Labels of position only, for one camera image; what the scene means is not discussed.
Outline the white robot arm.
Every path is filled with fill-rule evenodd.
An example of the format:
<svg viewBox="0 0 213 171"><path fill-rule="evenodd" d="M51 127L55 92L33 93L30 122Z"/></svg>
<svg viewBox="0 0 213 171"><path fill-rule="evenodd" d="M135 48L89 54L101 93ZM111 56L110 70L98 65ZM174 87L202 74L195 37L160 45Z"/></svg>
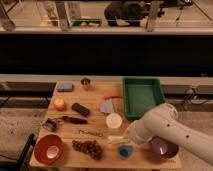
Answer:
<svg viewBox="0 0 213 171"><path fill-rule="evenodd" d="M185 148L213 166L213 136L191 129L176 120L176 108L163 103L146 112L128 127L129 139L142 144L159 136Z"/></svg>

